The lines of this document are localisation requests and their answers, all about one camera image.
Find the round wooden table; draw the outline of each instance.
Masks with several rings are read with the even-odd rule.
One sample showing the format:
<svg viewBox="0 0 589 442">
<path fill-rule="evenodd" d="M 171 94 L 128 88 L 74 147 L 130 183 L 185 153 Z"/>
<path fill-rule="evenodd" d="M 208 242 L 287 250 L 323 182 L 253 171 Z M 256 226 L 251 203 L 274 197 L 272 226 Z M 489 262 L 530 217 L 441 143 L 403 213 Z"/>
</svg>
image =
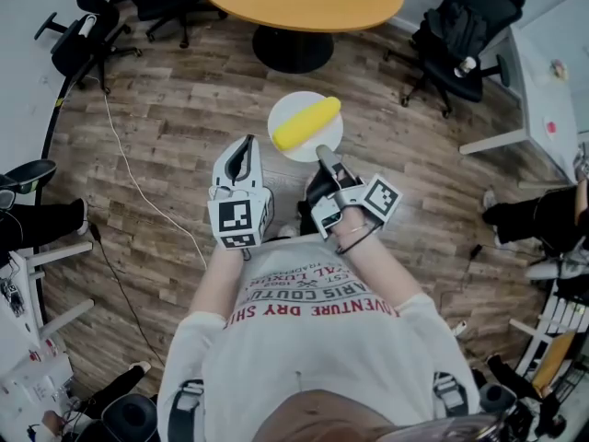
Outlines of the round wooden table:
<svg viewBox="0 0 589 442">
<path fill-rule="evenodd" d="M 210 0 L 236 17 L 258 23 L 254 52 L 270 68 L 288 74 L 319 69 L 333 54 L 330 33 L 380 25 L 403 0 Z"/>
</svg>

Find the white plate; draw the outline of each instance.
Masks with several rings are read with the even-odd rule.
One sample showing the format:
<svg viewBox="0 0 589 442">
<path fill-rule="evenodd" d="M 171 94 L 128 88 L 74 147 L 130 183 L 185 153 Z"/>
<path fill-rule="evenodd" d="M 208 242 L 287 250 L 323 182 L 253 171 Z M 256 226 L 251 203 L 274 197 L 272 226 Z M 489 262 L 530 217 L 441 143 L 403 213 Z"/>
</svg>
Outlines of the white plate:
<svg viewBox="0 0 589 442">
<path fill-rule="evenodd" d="M 295 92 L 280 99 L 272 108 L 268 117 L 268 135 L 272 140 L 274 131 L 305 108 L 323 100 L 325 97 L 315 92 Z M 297 162 L 316 162 L 318 160 L 315 150 L 318 145 L 326 145 L 335 151 L 340 145 L 343 137 L 343 119 L 341 113 L 331 120 L 325 127 L 317 131 L 313 137 L 307 139 L 303 144 L 288 151 L 279 152 Z"/>
</svg>

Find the backpack strap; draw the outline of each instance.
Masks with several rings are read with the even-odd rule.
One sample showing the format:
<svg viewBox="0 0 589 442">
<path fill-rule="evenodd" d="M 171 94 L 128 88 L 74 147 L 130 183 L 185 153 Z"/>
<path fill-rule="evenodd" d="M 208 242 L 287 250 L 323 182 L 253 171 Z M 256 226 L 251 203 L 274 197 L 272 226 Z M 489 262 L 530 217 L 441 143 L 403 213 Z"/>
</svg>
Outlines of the backpack strap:
<svg viewBox="0 0 589 442">
<path fill-rule="evenodd" d="M 468 415 L 467 391 L 449 373 L 433 375 L 433 394 L 444 404 L 446 417 Z"/>
<path fill-rule="evenodd" d="M 168 442 L 201 442 L 194 439 L 194 426 L 196 410 L 202 409 L 204 395 L 204 383 L 201 379 L 189 379 L 182 383 L 178 393 L 174 397 L 172 409 L 167 423 Z M 203 411 L 199 411 L 200 426 L 203 425 Z"/>
</svg>

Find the table base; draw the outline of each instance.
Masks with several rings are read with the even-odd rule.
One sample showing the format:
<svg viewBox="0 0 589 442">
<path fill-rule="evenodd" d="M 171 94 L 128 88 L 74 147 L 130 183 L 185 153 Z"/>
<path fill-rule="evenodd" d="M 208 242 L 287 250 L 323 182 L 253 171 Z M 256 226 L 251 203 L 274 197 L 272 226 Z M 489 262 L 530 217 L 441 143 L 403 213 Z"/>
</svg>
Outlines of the table base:
<svg viewBox="0 0 589 442">
<path fill-rule="evenodd" d="M 270 69 L 305 74 L 325 65 L 333 54 L 327 33 L 307 33 L 260 26 L 252 42 L 254 52 Z"/>
</svg>

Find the hair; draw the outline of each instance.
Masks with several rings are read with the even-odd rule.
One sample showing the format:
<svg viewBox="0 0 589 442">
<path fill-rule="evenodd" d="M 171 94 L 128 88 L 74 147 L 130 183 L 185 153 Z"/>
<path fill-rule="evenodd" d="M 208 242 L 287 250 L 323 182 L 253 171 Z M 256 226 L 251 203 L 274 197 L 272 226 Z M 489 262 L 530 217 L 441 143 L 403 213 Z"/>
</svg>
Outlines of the hair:
<svg viewBox="0 0 589 442">
<path fill-rule="evenodd" d="M 562 435 L 566 428 L 567 420 L 561 415 L 558 415 L 552 420 L 552 424 L 546 428 L 546 433 L 550 438 L 557 438 Z"/>
</svg>

